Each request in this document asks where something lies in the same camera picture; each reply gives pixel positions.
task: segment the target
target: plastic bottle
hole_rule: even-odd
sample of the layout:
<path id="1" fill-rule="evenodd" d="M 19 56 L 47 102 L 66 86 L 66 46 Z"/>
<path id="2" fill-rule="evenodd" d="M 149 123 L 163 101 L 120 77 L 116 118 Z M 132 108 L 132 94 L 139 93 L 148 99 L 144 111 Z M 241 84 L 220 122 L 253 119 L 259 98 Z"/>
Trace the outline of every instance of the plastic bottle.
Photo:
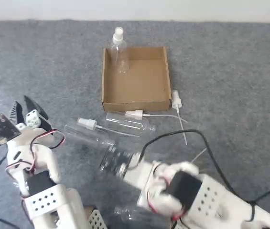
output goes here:
<path id="1" fill-rule="evenodd" d="M 107 132 L 99 129 L 89 130 L 74 120 L 65 125 L 64 131 L 67 137 L 95 149 L 108 149 L 115 145 L 115 141 L 110 139 Z"/>
<path id="2" fill-rule="evenodd" d="M 133 136 L 148 136 L 155 132 L 156 128 L 146 118 L 136 119 L 132 115 L 124 113 L 107 112 L 105 126 L 108 129 L 123 132 Z"/>
<path id="3" fill-rule="evenodd" d="M 122 222 L 126 223 L 129 229 L 169 229 L 171 225 L 170 218 L 157 215 L 135 205 L 115 207 L 114 216 L 119 217 Z"/>
<path id="4" fill-rule="evenodd" d="M 110 56 L 117 72 L 126 73 L 130 67 L 130 62 L 127 53 L 127 44 L 123 40 L 123 29 L 121 27 L 115 29 L 110 46 Z"/>

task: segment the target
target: brown cardboard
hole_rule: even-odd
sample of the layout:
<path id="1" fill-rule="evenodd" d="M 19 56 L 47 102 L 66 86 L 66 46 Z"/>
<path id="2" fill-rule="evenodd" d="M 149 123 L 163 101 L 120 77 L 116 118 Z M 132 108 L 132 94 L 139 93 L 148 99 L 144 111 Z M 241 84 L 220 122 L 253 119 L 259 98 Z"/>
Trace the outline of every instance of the brown cardboard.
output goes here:
<path id="1" fill-rule="evenodd" d="M 162 111 L 171 103 L 165 47 L 129 47 L 130 69 L 118 73 L 104 49 L 102 104 L 105 111 Z"/>

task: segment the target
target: gray carpet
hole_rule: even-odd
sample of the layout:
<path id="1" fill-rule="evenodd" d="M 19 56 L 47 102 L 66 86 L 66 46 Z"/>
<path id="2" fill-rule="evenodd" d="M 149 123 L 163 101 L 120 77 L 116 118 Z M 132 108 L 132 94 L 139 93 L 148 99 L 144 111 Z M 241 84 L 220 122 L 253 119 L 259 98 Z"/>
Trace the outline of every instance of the gray carpet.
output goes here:
<path id="1" fill-rule="evenodd" d="M 102 48 L 110 44 L 116 26 L 125 29 L 129 45 L 168 48 L 171 86 L 180 91 L 184 104 L 181 114 L 190 121 L 188 127 L 205 133 L 237 192 L 252 199 L 270 189 L 270 24 L 0 22 L 0 112 L 8 114 L 14 100 L 23 103 L 27 94 L 59 129 L 71 117 L 98 118 L 103 113 Z M 180 129 L 175 119 L 150 121 L 159 133 Z M 148 149 L 148 157 L 168 163 L 191 160 L 204 144 L 196 135 L 188 134 L 188 140 L 185 147 L 182 136 L 163 139 Z M 0 158 L 4 152 L 0 147 Z M 76 188 L 85 205 L 100 208 L 107 223 L 113 220 L 115 206 L 136 202 L 137 190 L 97 173 L 100 152 L 67 141 L 55 154 L 63 183 Z M 196 163 L 220 180 L 207 154 Z M 270 196 L 259 204 L 270 212 Z M 0 217 L 32 228 L 4 166 Z"/>

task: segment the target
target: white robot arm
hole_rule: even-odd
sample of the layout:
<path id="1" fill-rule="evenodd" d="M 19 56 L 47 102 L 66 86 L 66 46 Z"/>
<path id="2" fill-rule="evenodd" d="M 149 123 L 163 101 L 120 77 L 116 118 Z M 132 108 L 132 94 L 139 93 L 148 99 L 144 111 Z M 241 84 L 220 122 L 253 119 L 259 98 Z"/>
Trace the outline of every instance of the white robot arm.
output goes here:
<path id="1" fill-rule="evenodd" d="M 189 162 L 141 161 L 124 180 L 141 190 L 138 206 L 176 220 L 176 229 L 270 229 L 270 213 L 199 174 Z"/>
<path id="2" fill-rule="evenodd" d="M 0 145 L 7 142 L 6 171 L 19 186 L 26 213 L 34 228 L 107 229 L 97 209 L 91 209 L 91 215 L 87 217 L 79 193 L 60 183 L 59 166 L 48 147 L 54 141 L 53 133 L 58 130 L 52 129 L 42 108 L 25 98 L 28 109 L 28 103 L 35 108 L 26 115 L 25 121 L 19 115 L 22 108 L 17 102 L 12 111 L 17 116 L 15 126 L 0 114 Z"/>

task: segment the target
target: bottle cap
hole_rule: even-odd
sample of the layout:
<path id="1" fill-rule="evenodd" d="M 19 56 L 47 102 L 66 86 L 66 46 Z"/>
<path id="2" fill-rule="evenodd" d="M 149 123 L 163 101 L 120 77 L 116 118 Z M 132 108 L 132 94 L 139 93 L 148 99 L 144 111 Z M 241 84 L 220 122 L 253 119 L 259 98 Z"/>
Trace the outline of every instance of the bottle cap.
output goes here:
<path id="1" fill-rule="evenodd" d="M 112 42 L 114 44 L 121 44 L 123 41 L 123 29 L 121 27 L 117 27 L 115 29 L 115 34 L 112 37 Z"/>

